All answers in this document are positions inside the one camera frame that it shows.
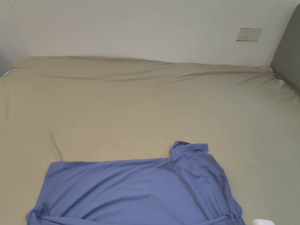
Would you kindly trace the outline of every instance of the headboard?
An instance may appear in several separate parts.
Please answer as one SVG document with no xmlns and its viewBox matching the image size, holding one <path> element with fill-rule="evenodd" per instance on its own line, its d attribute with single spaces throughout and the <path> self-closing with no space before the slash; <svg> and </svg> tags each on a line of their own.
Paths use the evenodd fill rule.
<svg viewBox="0 0 300 225">
<path fill-rule="evenodd" d="M 300 92 L 300 4 L 286 27 L 271 68 L 275 76 Z"/>
</svg>

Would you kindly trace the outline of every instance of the bedroom wall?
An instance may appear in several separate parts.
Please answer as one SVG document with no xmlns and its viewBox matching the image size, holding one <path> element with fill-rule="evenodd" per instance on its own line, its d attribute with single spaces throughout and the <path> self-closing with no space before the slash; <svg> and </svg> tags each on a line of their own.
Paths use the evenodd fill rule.
<svg viewBox="0 0 300 225">
<path fill-rule="evenodd" d="M 26 56 L 269 65 L 300 0 L 1 0 L 0 72 Z M 235 42 L 262 28 L 257 43 Z"/>
</svg>

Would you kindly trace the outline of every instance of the mattress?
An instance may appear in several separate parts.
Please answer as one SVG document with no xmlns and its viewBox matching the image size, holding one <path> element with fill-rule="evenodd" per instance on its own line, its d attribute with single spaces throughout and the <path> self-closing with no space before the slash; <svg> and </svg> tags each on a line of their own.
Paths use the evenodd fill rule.
<svg viewBox="0 0 300 225">
<path fill-rule="evenodd" d="M 300 99 L 268 69 L 30 57 L 0 107 L 3 224 L 25 224 L 51 162 L 164 158 L 176 140 L 208 143 L 246 224 L 298 223 Z"/>
</svg>

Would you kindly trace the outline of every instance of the wall plate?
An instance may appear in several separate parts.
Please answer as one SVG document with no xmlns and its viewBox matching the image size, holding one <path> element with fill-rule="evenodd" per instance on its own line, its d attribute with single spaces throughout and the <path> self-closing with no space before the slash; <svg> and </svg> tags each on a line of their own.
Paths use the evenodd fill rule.
<svg viewBox="0 0 300 225">
<path fill-rule="evenodd" d="M 240 28 L 237 41 L 258 41 L 260 34 L 262 32 L 261 28 Z"/>
</svg>

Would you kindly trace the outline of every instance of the white object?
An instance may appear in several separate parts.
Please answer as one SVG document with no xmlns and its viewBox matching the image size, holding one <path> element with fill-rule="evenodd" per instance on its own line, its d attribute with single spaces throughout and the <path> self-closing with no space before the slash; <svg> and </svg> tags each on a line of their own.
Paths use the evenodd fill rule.
<svg viewBox="0 0 300 225">
<path fill-rule="evenodd" d="M 253 225 L 275 225 L 271 220 L 256 219 L 253 220 Z"/>
<path fill-rule="evenodd" d="M 240 28 L 237 41 L 258 41 L 260 34 L 262 32 L 261 28 Z"/>
<path fill-rule="evenodd" d="M 121 56 L 168 62 L 270 65 L 298 3 L 0 1 L 1 16 L 5 18 L 0 20 L 0 73 L 26 56 Z M 236 43 L 240 27 L 262 28 L 264 38 L 256 45 Z"/>
</svg>

